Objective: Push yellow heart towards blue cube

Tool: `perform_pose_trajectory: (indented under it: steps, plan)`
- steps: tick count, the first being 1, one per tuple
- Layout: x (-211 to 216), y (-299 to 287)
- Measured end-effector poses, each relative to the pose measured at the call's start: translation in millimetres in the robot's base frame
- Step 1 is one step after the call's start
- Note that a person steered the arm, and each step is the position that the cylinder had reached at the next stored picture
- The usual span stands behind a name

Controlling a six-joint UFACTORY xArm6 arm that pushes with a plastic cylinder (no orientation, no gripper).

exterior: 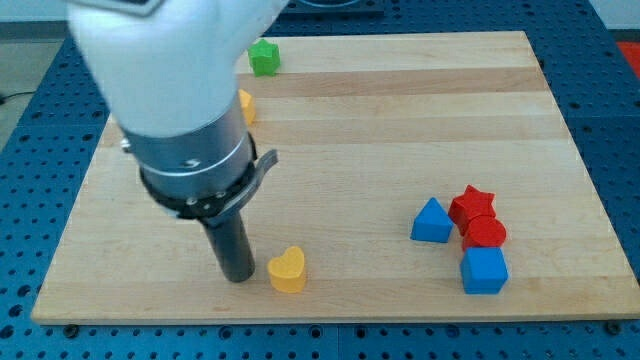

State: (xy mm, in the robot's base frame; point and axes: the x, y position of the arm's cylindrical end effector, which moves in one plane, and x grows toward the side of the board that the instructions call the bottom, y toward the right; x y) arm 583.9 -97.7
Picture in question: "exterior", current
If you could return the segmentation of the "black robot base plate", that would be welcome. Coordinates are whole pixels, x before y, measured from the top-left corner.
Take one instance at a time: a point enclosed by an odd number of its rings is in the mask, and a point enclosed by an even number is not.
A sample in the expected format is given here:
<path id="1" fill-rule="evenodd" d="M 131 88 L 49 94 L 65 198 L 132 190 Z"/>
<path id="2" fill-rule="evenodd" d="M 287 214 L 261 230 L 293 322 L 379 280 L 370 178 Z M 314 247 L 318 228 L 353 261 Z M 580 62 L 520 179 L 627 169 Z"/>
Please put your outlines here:
<path id="1" fill-rule="evenodd" d="M 383 15 L 386 0 L 290 0 L 283 16 Z"/>

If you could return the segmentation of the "yellow block behind arm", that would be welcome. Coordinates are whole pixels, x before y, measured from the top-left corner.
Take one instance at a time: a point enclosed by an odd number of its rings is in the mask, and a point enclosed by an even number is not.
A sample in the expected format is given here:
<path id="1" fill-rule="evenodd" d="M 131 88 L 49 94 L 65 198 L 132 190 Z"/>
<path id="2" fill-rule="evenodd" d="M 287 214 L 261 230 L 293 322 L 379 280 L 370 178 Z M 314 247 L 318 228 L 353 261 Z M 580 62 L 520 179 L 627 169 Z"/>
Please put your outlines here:
<path id="1" fill-rule="evenodd" d="M 248 126 L 251 126 L 256 119 L 256 107 L 254 97 L 244 89 L 239 90 L 239 100 L 241 110 Z"/>

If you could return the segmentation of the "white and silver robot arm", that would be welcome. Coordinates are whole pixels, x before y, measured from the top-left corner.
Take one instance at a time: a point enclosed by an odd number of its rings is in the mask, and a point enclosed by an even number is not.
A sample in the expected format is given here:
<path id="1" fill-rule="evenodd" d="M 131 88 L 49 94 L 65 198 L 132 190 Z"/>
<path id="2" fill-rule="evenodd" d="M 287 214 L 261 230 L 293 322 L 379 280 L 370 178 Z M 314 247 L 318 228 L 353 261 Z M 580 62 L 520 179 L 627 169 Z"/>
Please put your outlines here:
<path id="1" fill-rule="evenodd" d="M 245 205 L 277 156 L 257 157 L 235 65 L 287 0 L 71 1 L 75 42 L 149 194 L 181 218 Z"/>

